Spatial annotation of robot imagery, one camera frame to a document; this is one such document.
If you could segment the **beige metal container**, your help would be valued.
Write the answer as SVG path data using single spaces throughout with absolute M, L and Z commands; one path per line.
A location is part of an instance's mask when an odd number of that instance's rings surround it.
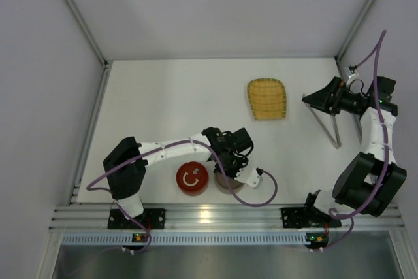
M 215 173 L 214 175 L 214 182 L 218 190 L 225 194 L 231 194 L 232 192 L 229 190 L 228 186 L 231 187 L 232 191 L 238 193 L 244 187 L 244 184 L 238 182 L 232 178 L 227 177 L 225 179 L 221 173 Z

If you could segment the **red round lid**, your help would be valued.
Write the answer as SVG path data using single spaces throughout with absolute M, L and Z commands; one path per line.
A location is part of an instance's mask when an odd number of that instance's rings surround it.
M 198 196 L 208 187 L 209 175 L 206 167 L 199 162 L 184 163 L 176 173 L 180 191 L 188 196 Z

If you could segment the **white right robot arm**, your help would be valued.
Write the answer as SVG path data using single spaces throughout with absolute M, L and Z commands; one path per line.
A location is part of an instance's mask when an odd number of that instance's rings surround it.
M 387 208 L 407 177 L 406 169 L 397 165 L 393 154 L 393 125 L 398 106 L 391 103 L 396 82 L 377 77 L 365 94 L 354 93 L 340 78 L 334 77 L 319 91 L 304 95 L 308 107 L 331 116 L 346 111 L 358 115 L 362 129 L 361 150 L 338 177 L 332 197 L 336 203 L 358 209 L 372 194 L 379 176 L 383 180 L 373 199 L 361 214 L 378 217 Z

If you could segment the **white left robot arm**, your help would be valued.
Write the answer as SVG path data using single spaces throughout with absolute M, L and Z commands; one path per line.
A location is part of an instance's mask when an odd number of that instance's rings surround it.
M 213 162 L 215 173 L 240 182 L 240 173 L 247 167 L 253 148 L 245 128 L 231 132 L 208 127 L 191 137 L 166 142 L 137 142 L 130 136 L 104 158 L 103 167 L 112 198 L 126 218 L 135 218 L 144 213 L 140 190 L 149 174 L 157 173 L 166 164 L 178 165 L 179 181 L 187 189 L 196 189 L 202 180 L 185 168 Z

